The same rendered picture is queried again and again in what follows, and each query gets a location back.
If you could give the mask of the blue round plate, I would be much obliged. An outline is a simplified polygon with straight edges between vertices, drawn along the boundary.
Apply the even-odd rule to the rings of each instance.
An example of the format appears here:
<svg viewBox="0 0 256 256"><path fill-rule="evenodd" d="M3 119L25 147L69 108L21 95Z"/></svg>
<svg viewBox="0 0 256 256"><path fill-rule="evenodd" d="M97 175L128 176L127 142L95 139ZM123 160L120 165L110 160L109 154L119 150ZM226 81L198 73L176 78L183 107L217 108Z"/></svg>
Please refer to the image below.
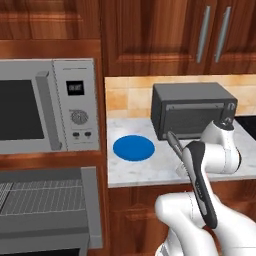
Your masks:
<svg viewBox="0 0 256 256"><path fill-rule="evenodd" d="M155 146L144 136L126 135L114 142L113 152L123 160L137 162L150 158L155 152Z"/></svg>

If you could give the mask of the grey metal tongs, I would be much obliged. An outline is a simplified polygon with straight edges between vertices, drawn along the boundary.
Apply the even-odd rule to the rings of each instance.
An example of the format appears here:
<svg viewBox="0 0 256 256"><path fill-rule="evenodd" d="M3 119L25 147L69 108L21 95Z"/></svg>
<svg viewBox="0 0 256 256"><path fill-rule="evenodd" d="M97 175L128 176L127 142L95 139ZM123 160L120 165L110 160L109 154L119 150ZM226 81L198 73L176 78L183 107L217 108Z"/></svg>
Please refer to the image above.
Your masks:
<svg viewBox="0 0 256 256"><path fill-rule="evenodd" d="M167 138L168 144L174 150L178 158L182 159L183 146L181 145L177 136L172 131L168 131L166 138Z"/></svg>

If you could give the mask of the silver microwave oven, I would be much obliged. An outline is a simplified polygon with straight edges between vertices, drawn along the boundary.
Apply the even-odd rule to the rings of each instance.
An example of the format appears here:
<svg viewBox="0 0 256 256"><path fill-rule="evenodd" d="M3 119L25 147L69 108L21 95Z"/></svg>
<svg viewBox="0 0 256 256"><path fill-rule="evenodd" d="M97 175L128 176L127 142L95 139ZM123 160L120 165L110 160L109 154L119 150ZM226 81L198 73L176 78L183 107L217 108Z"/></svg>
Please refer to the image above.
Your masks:
<svg viewBox="0 0 256 256"><path fill-rule="evenodd" d="M59 151L50 147L35 79L40 71L49 72ZM0 154L99 148L93 59L0 59Z"/></svg>

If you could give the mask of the dark grey toaster oven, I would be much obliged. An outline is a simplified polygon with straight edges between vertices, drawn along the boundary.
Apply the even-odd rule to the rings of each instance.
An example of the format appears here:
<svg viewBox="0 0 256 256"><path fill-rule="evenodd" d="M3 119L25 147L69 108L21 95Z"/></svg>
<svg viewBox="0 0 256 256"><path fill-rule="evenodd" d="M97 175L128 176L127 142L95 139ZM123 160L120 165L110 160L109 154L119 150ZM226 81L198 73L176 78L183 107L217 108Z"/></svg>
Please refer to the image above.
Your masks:
<svg viewBox="0 0 256 256"><path fill-rule="evenodd" d="M166 111L168 104L224 103L223 109L182 109ZM234 110L228 104L235 103ZM153 85L151 121L159 140L168 131L179 139L197 139L212 121L232 123L238 100L217 82L155 83Z"/></svg>

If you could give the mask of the silver built-in oven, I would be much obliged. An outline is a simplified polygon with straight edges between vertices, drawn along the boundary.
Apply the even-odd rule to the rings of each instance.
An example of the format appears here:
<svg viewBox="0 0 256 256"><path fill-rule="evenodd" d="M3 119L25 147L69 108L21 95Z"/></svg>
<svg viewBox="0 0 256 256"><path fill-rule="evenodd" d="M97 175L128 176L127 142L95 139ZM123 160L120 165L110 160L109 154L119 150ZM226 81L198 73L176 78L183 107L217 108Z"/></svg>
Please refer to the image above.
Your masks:
<svg viewBox="0 0 256 256"><path fill-rule="evenodd" d="M94 167L0 171L1 183L80 180L85 209L62 213L0 216L0 254L77 249L87 256L103 247L99 192Z"/></svg>

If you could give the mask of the wide wooden cupboard door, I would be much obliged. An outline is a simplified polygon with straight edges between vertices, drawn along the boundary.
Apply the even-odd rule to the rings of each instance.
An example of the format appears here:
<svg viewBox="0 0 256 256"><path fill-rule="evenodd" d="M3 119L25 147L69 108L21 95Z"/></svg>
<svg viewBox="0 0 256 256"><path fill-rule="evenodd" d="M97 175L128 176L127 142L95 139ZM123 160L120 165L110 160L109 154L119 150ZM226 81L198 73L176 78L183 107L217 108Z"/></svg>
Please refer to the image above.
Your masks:
<svg viewBox="0 0 256 256"><path fill-rule="evenodd" d="M211 6L202 60L196 62L206 6ZM217 0L101 0L104 74L202 74Z"/></svg>

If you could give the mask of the wooden cupboard under worktop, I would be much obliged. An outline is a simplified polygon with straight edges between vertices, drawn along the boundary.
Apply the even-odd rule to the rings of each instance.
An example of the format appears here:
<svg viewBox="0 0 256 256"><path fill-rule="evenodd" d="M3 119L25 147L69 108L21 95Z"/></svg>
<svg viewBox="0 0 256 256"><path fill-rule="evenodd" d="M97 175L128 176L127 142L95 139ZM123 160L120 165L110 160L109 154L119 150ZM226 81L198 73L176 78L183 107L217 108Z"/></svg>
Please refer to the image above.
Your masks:
<svg viewBox="0 0 256 256"><path fill-rule="evenodd" d="M219 181L211 185L225 205L256 222L256 180ZM167 226L156 218L156 198L191 190L189 184L110 188L110 256L154 256L168 233Z"/></svg>

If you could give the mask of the black hob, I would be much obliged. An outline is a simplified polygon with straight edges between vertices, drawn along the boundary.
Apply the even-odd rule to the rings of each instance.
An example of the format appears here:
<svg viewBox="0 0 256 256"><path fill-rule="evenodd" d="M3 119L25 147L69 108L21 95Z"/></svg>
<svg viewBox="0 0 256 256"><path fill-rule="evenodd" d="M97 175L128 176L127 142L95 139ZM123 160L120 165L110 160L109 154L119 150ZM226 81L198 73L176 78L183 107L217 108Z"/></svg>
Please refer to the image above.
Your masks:
<svg viewBox="0 0 256 256"><path fill-rule="evenodd" d="M236 116L235 120L256 141L256 116Z"/></svg>

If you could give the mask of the wooden cupboard above microwave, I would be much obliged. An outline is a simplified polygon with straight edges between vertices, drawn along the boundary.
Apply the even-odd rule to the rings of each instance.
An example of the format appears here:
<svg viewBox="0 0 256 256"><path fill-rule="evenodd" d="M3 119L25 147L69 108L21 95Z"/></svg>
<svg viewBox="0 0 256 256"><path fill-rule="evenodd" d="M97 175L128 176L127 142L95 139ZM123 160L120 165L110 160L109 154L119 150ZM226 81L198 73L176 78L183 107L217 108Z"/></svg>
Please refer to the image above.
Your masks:
<svg viewBox="0 0 256 256"><path fill-rule="evenodd" d="M1 40L99 37L98 0L0 0Z"/></svg>

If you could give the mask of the narrow wooden cupboard door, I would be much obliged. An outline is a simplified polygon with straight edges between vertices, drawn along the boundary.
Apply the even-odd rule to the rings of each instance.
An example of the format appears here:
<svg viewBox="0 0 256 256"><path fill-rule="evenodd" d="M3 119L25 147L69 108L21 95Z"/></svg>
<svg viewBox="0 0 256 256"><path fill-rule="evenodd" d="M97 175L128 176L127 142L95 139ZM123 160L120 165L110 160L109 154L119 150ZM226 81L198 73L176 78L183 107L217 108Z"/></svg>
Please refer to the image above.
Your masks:
<svg viewBox="0 0 256 256"><path fill-rule="evenodd" d="M215 63L227 6L231 6L228 29L220 60ZM210 53L210 74L256 74L256 0L217 0Z"/></svg>

